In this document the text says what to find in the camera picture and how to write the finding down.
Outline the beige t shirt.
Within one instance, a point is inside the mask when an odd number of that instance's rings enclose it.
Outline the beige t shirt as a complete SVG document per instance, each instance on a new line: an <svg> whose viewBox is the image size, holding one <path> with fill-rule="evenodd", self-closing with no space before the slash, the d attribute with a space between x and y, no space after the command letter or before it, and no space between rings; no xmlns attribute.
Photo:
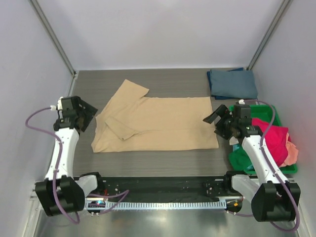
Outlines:
<svg viewBox="0 0 316 237"><path fill-rule="evenodd" d="M217 149L209 97L147 97L149 89L124 80L96 117L94 153Z"/></svg>

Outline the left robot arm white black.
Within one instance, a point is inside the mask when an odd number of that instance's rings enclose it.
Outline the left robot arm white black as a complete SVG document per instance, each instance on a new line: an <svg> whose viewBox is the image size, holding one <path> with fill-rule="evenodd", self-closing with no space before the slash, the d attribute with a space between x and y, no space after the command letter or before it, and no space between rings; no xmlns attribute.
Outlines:
<svg viewBox="0 0 316 237"><path fill-rule="evenodd" d="M53 131L55 139L51 163L45 178L35 184L36 195L47 216L73 213L83 210L90 194L100 197L105 191L99 172L73 176L75 149L79 136L85 132L97 113L97 108L79 96L60 97L56 106L58 118Z"/></svg>

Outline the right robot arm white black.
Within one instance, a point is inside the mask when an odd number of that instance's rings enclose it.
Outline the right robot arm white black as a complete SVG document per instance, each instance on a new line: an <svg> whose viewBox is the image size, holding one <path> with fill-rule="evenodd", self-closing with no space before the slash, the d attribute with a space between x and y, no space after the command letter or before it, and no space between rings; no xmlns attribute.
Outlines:
<svg viewBox="0 0 316 237"><path fill-rule="evenodd" d="M258 222L299 222L301 190L297 183L289 182L277 166L265 141L267 132L252 124L250 106L236 104L233 111L229 111L221 105L203 121L211 124L216 118L219 121L214 132L226 140L238 139L259 181L256 184L247 175L236 174L223 182L223 191L230 196L239 192L249 200L252 215Z"/></svg>

